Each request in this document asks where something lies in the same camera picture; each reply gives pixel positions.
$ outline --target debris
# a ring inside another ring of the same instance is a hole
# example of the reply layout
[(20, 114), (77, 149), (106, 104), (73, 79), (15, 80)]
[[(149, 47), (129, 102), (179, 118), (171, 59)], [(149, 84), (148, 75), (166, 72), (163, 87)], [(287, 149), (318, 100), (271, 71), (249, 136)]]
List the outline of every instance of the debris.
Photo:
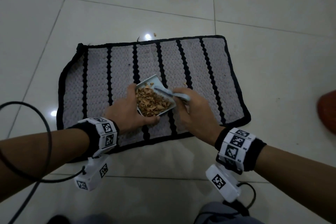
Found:
[(156, 94), (147, 84), (135, 91), (137, 105), (143, 116), (151, 117), (167, 110), (171, 103), (168, 99)]

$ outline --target cord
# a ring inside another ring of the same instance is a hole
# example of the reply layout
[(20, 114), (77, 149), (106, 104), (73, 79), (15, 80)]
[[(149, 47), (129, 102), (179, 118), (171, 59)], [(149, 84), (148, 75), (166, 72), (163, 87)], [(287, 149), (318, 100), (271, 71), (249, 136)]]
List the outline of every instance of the cord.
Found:
[[(42, 172), (42, 177), (44, 175), (47, 174), (47, 170), (48, 170), (48, 166), (49, 166), (49, 163), (50, 163), (50, 159), (51, 159), (51, 150), (53, 148), (53, 142), (52, 142), (52, 138), (51, 138), (51, 131), (50, 131), (50, 127), (48, 125), (48, 122), (47, 120), (45, 119), (45, 117), (43, 116), (43, 114), (34, 106), (28, 104), (28, 103), (25, 103), (25, 102), (21, 102), (21, 101), (11, 101), (11, 102), (7, 102), (7, 103), (4, 103), (2, 105), (0, 105), (0, 111), (2, 110), (2, 108), (8, 106), (8, 105), (24, 105), (24, 106), (27, 106), (31, 109), (33, 109), (39, 116), (40, 118), (42, 119), (44, 125), (45, 125), (45, 128), (47, 130), (47, 135), (48, 135), (48, 152), (47, 152), (47, 158), (46, 158), (46, 162), (45, 162), (45, 167), (44, 167), (44, 170)], [(24, 173), (23, 171), (17, 169), (11, 162), (8, 161), (8, 159), (2, 154), (2, 151), (0, 149), (0, 159), (2, 160), (2, 162), (5, 164), (5, 166), (7, 168), (9, 168), (12, 172), (14, 172), (15, 174), (25, 178), (25, 179), (28, 179), (30, 181), (33, 181), (33, 182), (36, 182), (33, 186), (33, 188), (31, 189), (29, 195), (27, 196), (27, 198), (24, 200), (23, 204), (20, 206), (20, 208), (18, 209), (18, 211), (14, 214), (14, 216), (12, 217), (12, 219), (8, 222), (8, 224), (13, 224), (15, 222), (15, 220), (19, 217), (19, 215), (22, 213), (23, 209), (27, 206), (28, 202), (30, 201), (30, 199), (32, 198), (32, 196), (34, 195), (37, 187), (40, 185), (40, 183), (58, 183), (58, 182), (64, 182), (64, 181), (67, 181), (67, 180), (70, 180), (74, 177), (76, 177), (77, 175), (81, 174), (81, 173), (84, 173), (85, 174), (85, 166), (82, 167), (82, 170), (79, 171), (78, 173), (72, 175), (72, 176), (69, 176), (67, 178), (64, 178), (64, 179), (58, 179), (58, 180), (44, 180), (44, 179), (39, 179), (39, 178), (36, 178), (34, 176), (31, 176), (29, 174), (26, 174)]]
[[(240, 187), (242, 185), (248, 185), (251, 187), (251, 189), (253, 190), (253, 199), (252, 201), (250, 202), (250, 204), (248, 206), (246, 206), (246, 209), (250, 209), (251, 206), (254, 204), (254, 201), (256, 200), (256, 196), (257, 196), (257, 193), (255, 191), (255, 189), (253, 188), (253, 186), (247, 182), (241, 182), (241, 183), (238, 183), (237, 184), (237, 187)], [(239, 212), (236, 212), (236, 213), (215, 213), (215, 212), (202, 212), (202, 213), (199, 213), (196, 218), (195, 218), (195, 221), (194, 221), (194, 224), (196, 223), (196, 221), (198, 220), (198, 218), (203, 215), (203, 214), (211, 214), (210, 216), (208, 216), (203, 222), (202, 224), (205, 224), (208, 222), (208, 220), (213, 217), (213, 216), (218, 216), (218, 217), (225, 217), (225, 218), (228, 218), (228, 219), (233, 219), (235, 217), (235, 215), (238, 215), (240, 214)]]

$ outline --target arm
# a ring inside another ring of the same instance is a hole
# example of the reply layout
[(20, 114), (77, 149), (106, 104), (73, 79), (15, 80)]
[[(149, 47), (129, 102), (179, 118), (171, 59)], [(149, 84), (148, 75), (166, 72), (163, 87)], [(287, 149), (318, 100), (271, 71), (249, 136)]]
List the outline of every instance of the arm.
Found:
[[(191, 97), (189, 112), (175, 99), (182, 123), (197, 138), (214, 146), (224, 127), (218, 125), (207, 100), (186, 88), (174, 92)], [(314, 213), (336, 223), (335, 167), (266, 145), (254, 171)]]
[[(107, 108), (104, 115), (105, 118), (117, 124), (120, 134), (159, 121), (159, 117), (144, 117), (138, 114), (135, 86), (131, 84), (128, 87), (127, 98), (116, 100), (112, 106)], [(53, 131), (51, 135), (52, 152), (48, 173), (81, 156), (89, 147), (89, 137), (81, 129)], [(47, 148), (47, 133), (0, 141), (2, 154), (19, 170), (35, 177), (41, 177), (45, 168)], [(6, 188), (0, 191), (0, 202), (30, 184), (32, 184), (31, 181), (16, 175), (0, 161), (0, 187)]]

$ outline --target hand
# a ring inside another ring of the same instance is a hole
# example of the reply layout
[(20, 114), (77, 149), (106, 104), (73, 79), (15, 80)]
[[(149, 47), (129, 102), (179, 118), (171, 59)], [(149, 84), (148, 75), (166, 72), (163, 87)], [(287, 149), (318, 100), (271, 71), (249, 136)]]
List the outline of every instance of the hand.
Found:
[(176, 88), (173, 92), (187, 94), (191, 98), (188, 103), (188, 112), (183, 102), (179, 98), (174, 97), (182, 124), (195, 137), (214, 146), (224, 127), (218, 124), (208, 101), (196, 91), (188, 88)]
[(120, 134), (133, 131), (144, 125), (157, 124), (160, 120), (159, 116), (145, 117), (137, 112), (135, 87), (135, 83), (128, 86), (127, 97), (117, 99), (105, 111), (104, 117), (117, 124)]

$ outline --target striped doormat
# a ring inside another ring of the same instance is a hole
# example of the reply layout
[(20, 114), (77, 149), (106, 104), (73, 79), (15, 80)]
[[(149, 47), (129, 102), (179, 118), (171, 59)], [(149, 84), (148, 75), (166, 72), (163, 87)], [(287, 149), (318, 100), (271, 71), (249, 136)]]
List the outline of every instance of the striped doormat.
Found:
[[(196, 36), (134, 43), (78, 44), (59, 79), (57, 128), (87, 117), (126, 96), (127, 86), (157, 74), (169, 89), (188, 87), (205, 97), (219, 124), (239, 127), (251, 120), (223, 36)], [(153, 127), (121, 135), (109, 153), (192, 136), (176, 110)]]

